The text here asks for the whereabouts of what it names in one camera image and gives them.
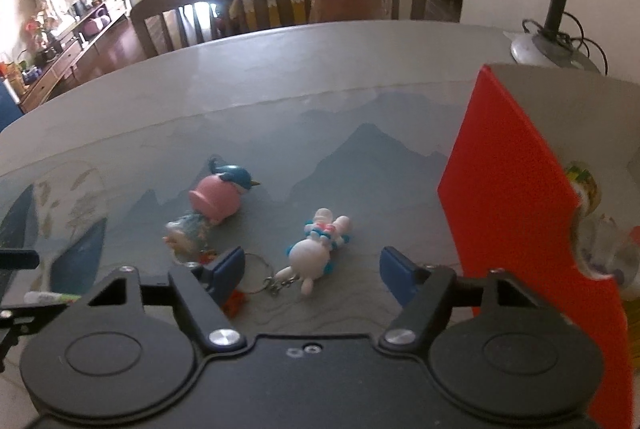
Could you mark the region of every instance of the pink round toy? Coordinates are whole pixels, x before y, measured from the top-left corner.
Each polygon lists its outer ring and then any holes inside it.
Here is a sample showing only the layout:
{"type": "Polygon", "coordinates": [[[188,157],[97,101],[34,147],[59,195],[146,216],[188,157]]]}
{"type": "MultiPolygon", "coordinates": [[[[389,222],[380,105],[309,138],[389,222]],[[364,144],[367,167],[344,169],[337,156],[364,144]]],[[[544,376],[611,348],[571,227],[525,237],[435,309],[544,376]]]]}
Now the pink round toy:
{"type": "Polygon", "coordinates": [[[192,212],[166,225],[164,242],[181,262],[207,263],[215,257],[212,246],[213,227],[240,209],[240,196],[259,185],[249,171],[237,165],[216,166],[209,162],[211,175],[204,177],[193,191],[189,191],[192,212]]]}

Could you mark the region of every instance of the toy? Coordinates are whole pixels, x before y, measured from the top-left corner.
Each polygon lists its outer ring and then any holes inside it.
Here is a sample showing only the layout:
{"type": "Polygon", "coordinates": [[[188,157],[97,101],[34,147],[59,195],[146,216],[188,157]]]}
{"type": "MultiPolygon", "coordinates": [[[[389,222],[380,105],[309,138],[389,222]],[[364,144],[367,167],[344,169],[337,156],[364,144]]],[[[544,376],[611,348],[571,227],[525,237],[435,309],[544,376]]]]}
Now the toy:
{"type": "Polygon", "coordinates": [[[351,220],[347,216],[334,220],[329,209],[318,209],[313,221],[305,226],[306,239],[289,249],[290,266],[274,278],[284,282],[297,277],[302,280],[302,294],[311,294],[314,280],[332,271],[330,253],[349,242],[350,230],[351,220]]]}
{"type": "Polygon", "coordinates": [[[166,225],[167,235],[163,240],[181,263],[196,261],[206,264],[212,261],[216,257],[212,243],[213,227],[237,213],[240,196],[259,185],[246,169],[237,165],[217,166],[216,161],[211,160],[209,169],[211,175],[189,191],[193,211],[166,225]]]}

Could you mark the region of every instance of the wooden floor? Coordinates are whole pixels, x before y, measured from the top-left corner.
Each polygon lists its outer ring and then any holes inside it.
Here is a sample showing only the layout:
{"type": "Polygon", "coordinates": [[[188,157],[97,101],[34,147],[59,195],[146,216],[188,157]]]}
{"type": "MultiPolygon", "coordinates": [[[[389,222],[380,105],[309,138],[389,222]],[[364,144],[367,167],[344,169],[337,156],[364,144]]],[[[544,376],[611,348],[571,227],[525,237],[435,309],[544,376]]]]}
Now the wooden floor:
{"type": "MultiPolygon", "coordinates": [[[[460,22],[462,0],[427,0],[425,18],[430,21],[460,22]]],[[[114,25],[91,49],[80,59],[75,76],[60,81],[49,99],[62,95],[87,81],[100,77],[125,66],[146,59],[142,45],[130,21],[122,21],[114,25]]]]}

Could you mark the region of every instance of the dining table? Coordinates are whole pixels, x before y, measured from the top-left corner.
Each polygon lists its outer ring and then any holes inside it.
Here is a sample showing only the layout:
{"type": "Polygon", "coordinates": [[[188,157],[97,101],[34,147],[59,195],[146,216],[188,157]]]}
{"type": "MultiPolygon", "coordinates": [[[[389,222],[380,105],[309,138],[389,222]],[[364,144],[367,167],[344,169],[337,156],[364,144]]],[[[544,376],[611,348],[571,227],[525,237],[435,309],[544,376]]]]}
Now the dining table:
{"type": "MultiPolygon", "coordinates": [[[[513,62],[510,43],[496,28],[447,22],[275,28],[162,54],[52,99],[0,133],[0,247],[41,259],[0,274],[2,304],[30,291],[81,295],[123,265],[166,274],[176,263],[165,225],[190,210],[215,159],[260,182],[216,227],[216,252],[254,255],[246,289],[287,266],[319,208],[352,223],[308,297],[298,283],[248,295],[234,326],[249,337],[380,335],[401,310],[379,275],[383,247],[460,271],[436,187],[479,69],[513,62]]],[[[167,308],[150,314],[173,322],[167,308]]],[[[36,414],[23,347],[0,375],[7,429],[36,414]]]]}

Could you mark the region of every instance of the white balloon dog keychain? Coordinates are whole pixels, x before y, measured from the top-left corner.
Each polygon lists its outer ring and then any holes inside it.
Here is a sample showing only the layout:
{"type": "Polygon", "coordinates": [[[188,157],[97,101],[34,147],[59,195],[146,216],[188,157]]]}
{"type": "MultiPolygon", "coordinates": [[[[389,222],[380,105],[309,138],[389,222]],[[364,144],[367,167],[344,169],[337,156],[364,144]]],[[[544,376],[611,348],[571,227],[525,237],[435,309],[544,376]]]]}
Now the white balloon dog keychain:
{"type": "Polygon", "coordinates": [[[289,249],[289,264],[275,276],[276,281],[293,279],[302,281],[302,294],[309,295],[314,288],[314,280],[332,271],[330,253],[348,243],[351,220],[339,216],[329,209],[318,209],[312,223],[305,225],[306,239],[289,249]]]}

